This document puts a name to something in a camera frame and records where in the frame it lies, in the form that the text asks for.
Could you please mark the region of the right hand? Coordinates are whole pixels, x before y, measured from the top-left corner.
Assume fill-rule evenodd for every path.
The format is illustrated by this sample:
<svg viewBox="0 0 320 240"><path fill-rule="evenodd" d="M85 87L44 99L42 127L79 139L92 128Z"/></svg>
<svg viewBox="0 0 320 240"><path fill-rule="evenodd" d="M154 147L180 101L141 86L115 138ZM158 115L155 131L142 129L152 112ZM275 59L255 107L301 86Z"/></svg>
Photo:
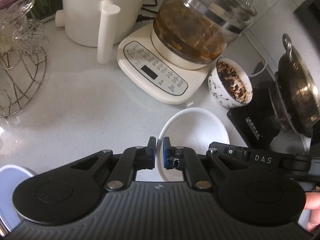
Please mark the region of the right hand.
<svg viewBox="0 0 320 240"><path fill-rule="evenodd" d="M308 232L315 232L320 224L320 192L317 185L314 191L306 192L305 210L310 210L310 217L306 226Z"/></svg>

